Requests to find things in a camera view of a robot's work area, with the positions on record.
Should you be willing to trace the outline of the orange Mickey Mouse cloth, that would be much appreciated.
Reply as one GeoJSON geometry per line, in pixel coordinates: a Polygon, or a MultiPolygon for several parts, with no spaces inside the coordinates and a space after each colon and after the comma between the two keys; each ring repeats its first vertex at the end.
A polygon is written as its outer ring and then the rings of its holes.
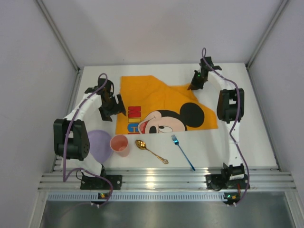
{"type": "Polygon", "coordinates": [[[167,85],[154,76],[123,76],[116,134],[172,133],[217,129],[214,111],[201,104],[188,85],[167,85]]]}

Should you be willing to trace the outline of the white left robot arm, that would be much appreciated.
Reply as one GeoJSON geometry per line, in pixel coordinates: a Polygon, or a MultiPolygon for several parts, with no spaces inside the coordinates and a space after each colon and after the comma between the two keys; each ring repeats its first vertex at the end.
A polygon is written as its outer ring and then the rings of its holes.
{"type": "Polygon", "coordinates": [[[63,158],[64,182],[72,172],[78,170],[89,176],[101,176],[103,165],[90,153],[85,125],[85,120],[97,111],[103,121],[109,122],[112,121],[112,115],[126,115],[122,96],[114,95],[114,84],[106,73],[98,77],[97,86],[85,90],[82,100],[70,114],[54,121],[54,151],[63,158]]]}

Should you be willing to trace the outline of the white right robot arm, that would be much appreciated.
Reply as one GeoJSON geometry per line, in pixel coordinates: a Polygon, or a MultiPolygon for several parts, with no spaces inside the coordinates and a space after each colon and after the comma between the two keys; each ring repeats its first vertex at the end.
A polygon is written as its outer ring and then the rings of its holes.
{"type": "Polygon", "coordinates": [[[211,57],[200,60],[200,69],[194,71],[189,90],[203,89],[210,82],[218,91],[217,117],[226,128],[228,137],[228,158],[223,162],[221,174],[228,181],[239,180],[245,176],[245,168],[239,147],[239,127],[244,115],[245,92],[242,88],[221,75],[222,68],[212,62],[211,57]]]}

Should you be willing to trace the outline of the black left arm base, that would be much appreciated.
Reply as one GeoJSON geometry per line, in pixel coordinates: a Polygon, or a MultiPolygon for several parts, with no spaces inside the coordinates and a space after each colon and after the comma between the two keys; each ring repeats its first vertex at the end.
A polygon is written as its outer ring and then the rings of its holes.
{"type": "MultiPolygon", "coordinates": [[[[113,190],[120,190],[122,186],[122,175],[106,175],[106,179],[110,181],[113,190]]],[[[110,185],[105,180],[97,177],[83,175],[81,179],[81,190],[110,190],[110,185]]]]}

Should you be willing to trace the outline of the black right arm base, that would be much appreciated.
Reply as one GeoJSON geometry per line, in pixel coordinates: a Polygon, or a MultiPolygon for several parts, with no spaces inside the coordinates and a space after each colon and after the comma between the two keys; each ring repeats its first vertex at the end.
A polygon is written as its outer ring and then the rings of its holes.
{"type": "Polygon", "coordinates": [[[223,168],[220,170],[220,174],[209,174],[205,176],[207,189],[220,191],[226,189],[238,189],[245,190],[250,188],[248,175],[245,174],[245,168],[243,164],[238,166],[226,165],[223,163],[223,168]]]}

